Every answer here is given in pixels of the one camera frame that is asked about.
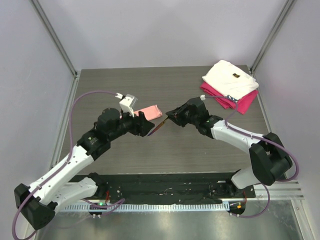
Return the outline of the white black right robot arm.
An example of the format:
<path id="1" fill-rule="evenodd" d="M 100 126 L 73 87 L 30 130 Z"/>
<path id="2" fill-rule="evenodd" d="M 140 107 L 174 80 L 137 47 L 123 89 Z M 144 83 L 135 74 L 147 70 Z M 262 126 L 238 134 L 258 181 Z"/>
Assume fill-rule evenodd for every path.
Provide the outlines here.
<path id="1" fill-rule="evenodd" d="M 271 186 L 293 166 L 276 134 L 255 134 L 234 126 L 222 117 L 210 114 L 204 100 L 204 95 L 191 98 L 166 115 L 180 127 L 191 124 L 200 134 L 228 143 L 249 155 L 251 166 L 238 170 L 225 186 L 230 197 L 238 197 L 250 185 Z"/>

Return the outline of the iridescent purple utensil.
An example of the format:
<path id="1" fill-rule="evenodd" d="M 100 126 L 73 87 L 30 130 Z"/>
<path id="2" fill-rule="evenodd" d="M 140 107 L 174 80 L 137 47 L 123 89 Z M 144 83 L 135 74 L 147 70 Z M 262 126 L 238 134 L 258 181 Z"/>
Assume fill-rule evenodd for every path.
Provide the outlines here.
<path id="1" fill-rule="evenodd" d="M 165 118 L 161 123 L 159 123 L 153 130 L 150 131 L 150 133 L 147 135 L 148 137 L 153 135 L 156 131 L 158 131 L 168 120 L 168 118 Z"/>

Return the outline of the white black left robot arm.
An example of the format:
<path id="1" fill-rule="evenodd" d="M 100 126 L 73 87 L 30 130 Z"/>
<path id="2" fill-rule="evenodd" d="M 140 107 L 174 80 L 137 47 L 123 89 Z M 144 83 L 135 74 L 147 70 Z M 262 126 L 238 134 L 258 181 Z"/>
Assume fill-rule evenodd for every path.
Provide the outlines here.
<path id="1" fill-rule="evenodd" d="M 64 207 L 93 197 L 102 199 L 108 184 L 96 172 L 66 187 L 75 175 L 92 164 L 111 147 L 111 142 L 127 133 L 146 136 L 154 127 L 143 112 L 130 115 L 115 108 L 106 108 L 94 123 L 94 127 L 82 135 L 63 160 L 41 178 L 14 189 L 15 204 L 28 223 L 35 229 L 44 228 Z"/>

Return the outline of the pink satin napkin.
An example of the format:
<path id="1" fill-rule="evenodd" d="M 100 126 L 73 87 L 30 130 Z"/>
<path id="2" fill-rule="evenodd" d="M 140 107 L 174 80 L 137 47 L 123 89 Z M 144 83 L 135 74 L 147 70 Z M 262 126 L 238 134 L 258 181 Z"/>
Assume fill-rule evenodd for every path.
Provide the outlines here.
<path id="1" fill-rule="evenodd" d="M 151 105 L 143 109 L 137 110 L 134 112 L 134 114 L 138 116 L 139 112 L 144 113 L 144 116 L 148 121 L 158 119 L 163 115 L 163 113 L 157 105 Z"/>

